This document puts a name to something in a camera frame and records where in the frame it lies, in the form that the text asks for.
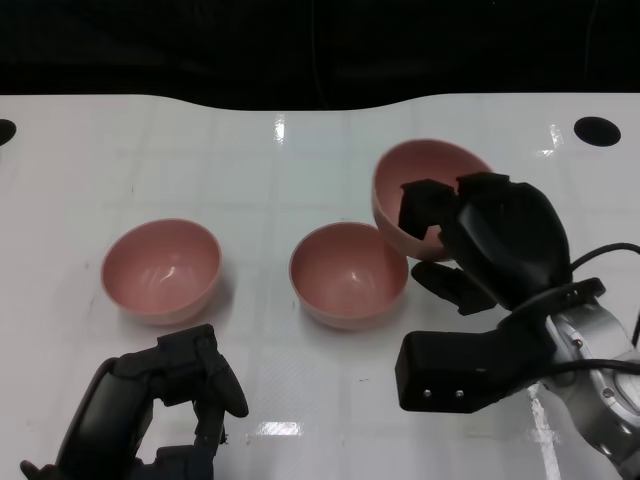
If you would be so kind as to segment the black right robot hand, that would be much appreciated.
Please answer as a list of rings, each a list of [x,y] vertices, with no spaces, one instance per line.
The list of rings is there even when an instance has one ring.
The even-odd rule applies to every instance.
[[[405,183],[398,226],[423,240],[433,228],[450,268],[416,264],[423,288],[470,315],[496,305],[512,311],[529,299],[572,281],[565,229],[548,198],[528,183],[481,172],[457,187],[424,179]]]

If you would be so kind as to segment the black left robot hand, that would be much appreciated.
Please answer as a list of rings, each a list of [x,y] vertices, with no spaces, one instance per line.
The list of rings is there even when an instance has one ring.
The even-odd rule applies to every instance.
[[[137,451],[153,405],[192,404],[197,418],[191,445],[157,450],[146,464]],[[24,460],[28,479],[211,479],[224,443],[224,418],[244,418],[241,385],[219,352],[214,328],[203,324],[158,338],[155,347],[103,362],[92,378],[57,459],[41,468]]]

